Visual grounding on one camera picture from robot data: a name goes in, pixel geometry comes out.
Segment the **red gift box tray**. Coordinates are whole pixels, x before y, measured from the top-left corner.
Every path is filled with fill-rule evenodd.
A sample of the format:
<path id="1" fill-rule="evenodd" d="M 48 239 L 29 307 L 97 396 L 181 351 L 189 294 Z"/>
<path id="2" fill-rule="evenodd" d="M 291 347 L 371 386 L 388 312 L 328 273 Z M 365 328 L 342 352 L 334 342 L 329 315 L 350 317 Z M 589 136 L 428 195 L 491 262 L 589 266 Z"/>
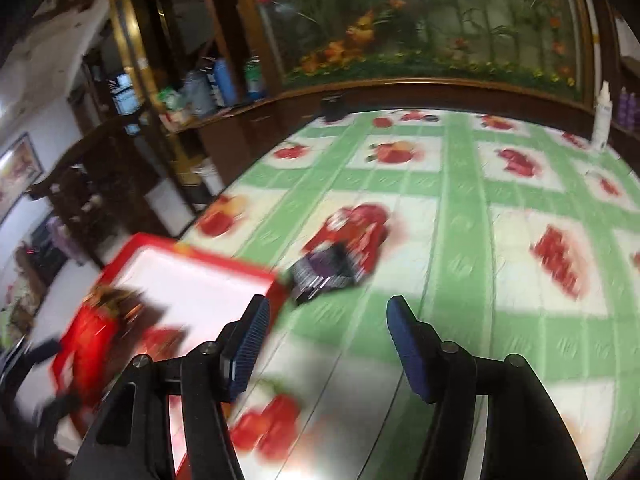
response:
<path id="1" fill-rule="evenodd" d="M 141 292 L 145 304 L 164 312 L 160 324 L 184 328 L 174 358 L 214 339 L 241 317 L 253 296 L 268 299 L 272 316 L 285 300 L 277 275 L 266 269 L 144 233 L 130 237 L 97 284 Z M 78 434 L 86 433 L 97 408 L 80 406 L 70 415 Z"/>

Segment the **dark purple plum packet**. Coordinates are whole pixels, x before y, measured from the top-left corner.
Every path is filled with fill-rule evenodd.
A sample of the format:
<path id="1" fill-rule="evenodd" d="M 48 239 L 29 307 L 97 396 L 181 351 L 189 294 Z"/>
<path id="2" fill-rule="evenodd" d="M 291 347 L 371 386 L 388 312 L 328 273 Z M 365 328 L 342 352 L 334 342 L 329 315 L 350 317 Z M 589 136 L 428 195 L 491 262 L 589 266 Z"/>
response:
<path id="1" fill-rule="evenodd" d="M 296 306 L 317 297 L 357 286 L 369 273 L 356 252 L 338 242 L 314 249 L 288 269 L 288 289 Z"/>

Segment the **large red foil bag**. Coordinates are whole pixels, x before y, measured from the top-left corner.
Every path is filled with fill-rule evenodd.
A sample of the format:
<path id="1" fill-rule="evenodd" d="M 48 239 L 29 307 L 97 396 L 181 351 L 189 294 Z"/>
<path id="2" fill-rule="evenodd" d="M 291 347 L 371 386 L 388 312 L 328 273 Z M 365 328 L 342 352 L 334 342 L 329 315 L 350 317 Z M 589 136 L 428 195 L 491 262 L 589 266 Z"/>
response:
<path id="1" fill-rule="evenodd" d="M 139 353 L 154 361 L 173 358 L 186 330 L 160 324 L 163 315 L 141 292 L 93 286 L 60 339 L 51 364 L 55 391 L 95 408 L 128 359 Z"/>

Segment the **long red snack packet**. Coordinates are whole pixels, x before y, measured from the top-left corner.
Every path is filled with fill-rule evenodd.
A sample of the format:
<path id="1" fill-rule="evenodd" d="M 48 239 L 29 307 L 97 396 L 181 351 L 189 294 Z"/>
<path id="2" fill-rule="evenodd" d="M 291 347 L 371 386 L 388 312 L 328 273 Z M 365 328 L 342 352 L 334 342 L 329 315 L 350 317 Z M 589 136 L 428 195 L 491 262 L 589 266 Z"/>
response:
<path id="1" fill-rule="evenodd" d="M 362 280 L 378 263 L 381 245 L 388 234 L 388 220 L 390 214 L 380 204 L 342 207 L 324 220 L 318 232 L 303 246 L 303 253 L 342 244 L 354 265 L 355 278 Z"/>

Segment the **green fruit-pattern tablecloth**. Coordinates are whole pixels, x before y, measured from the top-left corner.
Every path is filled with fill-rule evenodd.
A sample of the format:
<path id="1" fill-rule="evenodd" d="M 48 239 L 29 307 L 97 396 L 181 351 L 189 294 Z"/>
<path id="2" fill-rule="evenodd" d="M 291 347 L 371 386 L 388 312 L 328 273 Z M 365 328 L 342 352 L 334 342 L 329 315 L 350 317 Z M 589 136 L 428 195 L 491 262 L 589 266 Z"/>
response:
<path id="1" fill-rule="evenodd" d="M 327 221 L 387 214 L 360 286 L 286 304 L 234 409 L 249 479 L 408 479 L 433 410 L 390 297 L 476 356 L 517 353 L 591 479 L 639 433 L 639 179 L 612 150 L 514 119 L 388 110 L 315 120 L 227 188 L 192 246 L 284 272 Z"/>

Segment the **white plastic bucket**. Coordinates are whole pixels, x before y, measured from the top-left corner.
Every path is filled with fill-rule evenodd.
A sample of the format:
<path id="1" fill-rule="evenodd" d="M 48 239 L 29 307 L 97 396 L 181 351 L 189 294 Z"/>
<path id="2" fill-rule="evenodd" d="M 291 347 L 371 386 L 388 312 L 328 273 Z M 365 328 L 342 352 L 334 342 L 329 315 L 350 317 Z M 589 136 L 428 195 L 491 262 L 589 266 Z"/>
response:
<path id="1" fill-rule="evenodd" d="M 220 174 L 218 174 L 217 168 L 209 157 L 204 158 L 197 165 L 193 166 L 192 171 L 203 180 L 209 193 L 213 196 L 219 195 L 226 187 Z"/>

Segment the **dark wooden chair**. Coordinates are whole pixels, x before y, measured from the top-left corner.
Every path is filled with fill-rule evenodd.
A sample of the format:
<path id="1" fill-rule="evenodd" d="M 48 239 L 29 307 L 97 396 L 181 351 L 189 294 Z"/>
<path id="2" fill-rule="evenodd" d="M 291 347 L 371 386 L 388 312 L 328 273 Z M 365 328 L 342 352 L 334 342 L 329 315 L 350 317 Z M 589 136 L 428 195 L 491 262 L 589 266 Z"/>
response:
<path id="1" fill-rule="evenodd" d="M 98 216 L 84 211 L 92 196 L 99 196 L 103 210 L 128 233 L 170 235 L 145 198 L 155 186 L 150 181 L 154 170 L 126 131 L 130 125 L 140 128 L 142 138 L 166 176 L 186 206 L 192 208 L 174 168 L 164 156 L 160 124 L 146 103 L 128 115 L 114 116 L 99 124 L 68 148 L 48 174 L 27 190 L 32 200 L 49 201 L 80 250 L 100 269 L 104 263 L 96 252 L 99 241 L 91 232 Z"/>

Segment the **grey thermos jug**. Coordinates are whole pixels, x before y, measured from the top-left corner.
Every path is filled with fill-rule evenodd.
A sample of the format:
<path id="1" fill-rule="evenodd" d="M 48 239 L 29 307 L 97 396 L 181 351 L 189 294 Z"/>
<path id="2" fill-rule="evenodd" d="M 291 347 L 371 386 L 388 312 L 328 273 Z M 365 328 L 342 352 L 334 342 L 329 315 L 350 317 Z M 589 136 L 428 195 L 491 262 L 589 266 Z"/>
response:
<path id="1" fill-rule="evenodd" d="M 183 89 L 197 118 L 205 118 L 216 112 L 217 105 L 210 92 L 208 80 L 200 70 L 191 70 L 186 74 Z"/>

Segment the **blue thermos jug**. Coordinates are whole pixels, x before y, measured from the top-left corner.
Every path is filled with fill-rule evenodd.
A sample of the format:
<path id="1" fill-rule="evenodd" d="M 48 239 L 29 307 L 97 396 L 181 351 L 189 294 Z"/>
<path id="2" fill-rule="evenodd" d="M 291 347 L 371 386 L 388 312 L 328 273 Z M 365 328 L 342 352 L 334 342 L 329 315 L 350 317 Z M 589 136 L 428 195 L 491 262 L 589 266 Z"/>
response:
<path id="1" fill-rule="evenodd" d="M 213 74 L 224 105 L 232 107 L 238 104 L 238 94 L 236 93 L 230 70 L 224 58 L 216 59 Z"/>

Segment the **green-label plastic bottle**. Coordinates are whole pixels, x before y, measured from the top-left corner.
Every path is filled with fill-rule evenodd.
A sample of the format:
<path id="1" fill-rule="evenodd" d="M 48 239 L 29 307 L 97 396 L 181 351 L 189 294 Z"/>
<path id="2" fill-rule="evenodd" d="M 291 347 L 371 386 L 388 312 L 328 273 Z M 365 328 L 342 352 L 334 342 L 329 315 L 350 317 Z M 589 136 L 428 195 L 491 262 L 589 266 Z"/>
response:
<path id="1" fill-rule="evenodd" d="M 257 55 L 251 56 L 246 61 L 244 74 L 248 98 L 251 101 L 263 99 L 267 91 L 264 76 L 262 76 L 262 66 Z"/>

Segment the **white spray bottle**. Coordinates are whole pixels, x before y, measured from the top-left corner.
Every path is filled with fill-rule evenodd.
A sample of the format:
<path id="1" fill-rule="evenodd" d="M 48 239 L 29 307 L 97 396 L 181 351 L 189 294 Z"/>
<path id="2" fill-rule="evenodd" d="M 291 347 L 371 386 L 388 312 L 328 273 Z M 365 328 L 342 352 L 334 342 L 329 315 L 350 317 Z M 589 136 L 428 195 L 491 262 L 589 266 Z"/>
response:
<path id="1" fill-rule="evenodd" d="M 610 84 L 607 80 L 602 82 L 602 87 L 597 97 L 596 111 L 594 112 L 593 127 L 591 133 L 591 148 L 602 152 L 608 145 L 612 122 L 613 102 Z"/>

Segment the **purple bottles on shelf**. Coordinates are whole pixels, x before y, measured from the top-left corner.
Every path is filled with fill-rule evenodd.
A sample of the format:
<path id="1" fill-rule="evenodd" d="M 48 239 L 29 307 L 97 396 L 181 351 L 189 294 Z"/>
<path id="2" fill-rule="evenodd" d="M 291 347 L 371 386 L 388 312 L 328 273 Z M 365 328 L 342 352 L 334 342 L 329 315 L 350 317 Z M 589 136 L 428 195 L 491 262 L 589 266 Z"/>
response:
<path id="1" fill-rule="evenodd" d="M 634 131 L 638 112 L 638 99 L 634 92 L 628 92 L 625 87 L 620 89 L 617 105 L 617 123 L 624 129 Z"/>

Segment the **floral glass partition panel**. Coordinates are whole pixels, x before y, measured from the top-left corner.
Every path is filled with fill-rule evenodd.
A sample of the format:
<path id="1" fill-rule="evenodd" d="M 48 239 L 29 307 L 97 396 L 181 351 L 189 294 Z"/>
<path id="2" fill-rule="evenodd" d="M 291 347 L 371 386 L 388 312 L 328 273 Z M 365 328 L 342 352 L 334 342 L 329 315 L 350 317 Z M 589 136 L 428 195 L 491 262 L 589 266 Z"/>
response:
<path id="1" fill-rule="evenodd" d="M 351 80 L 500 82 L 590 99 L 584 0 L 256 0 L 286 88 Z"/>

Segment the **framed wall painting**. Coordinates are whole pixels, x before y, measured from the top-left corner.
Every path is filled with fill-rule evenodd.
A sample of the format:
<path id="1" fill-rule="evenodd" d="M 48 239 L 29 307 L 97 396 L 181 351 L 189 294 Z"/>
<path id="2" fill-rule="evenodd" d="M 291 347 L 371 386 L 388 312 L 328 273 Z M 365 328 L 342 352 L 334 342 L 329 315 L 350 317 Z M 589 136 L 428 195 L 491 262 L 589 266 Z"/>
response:
<path id="1" fill-rule="evenodd" d="M 43 173 L 32 140 L 24 132 L 1 156 L 0 222 Z"/>

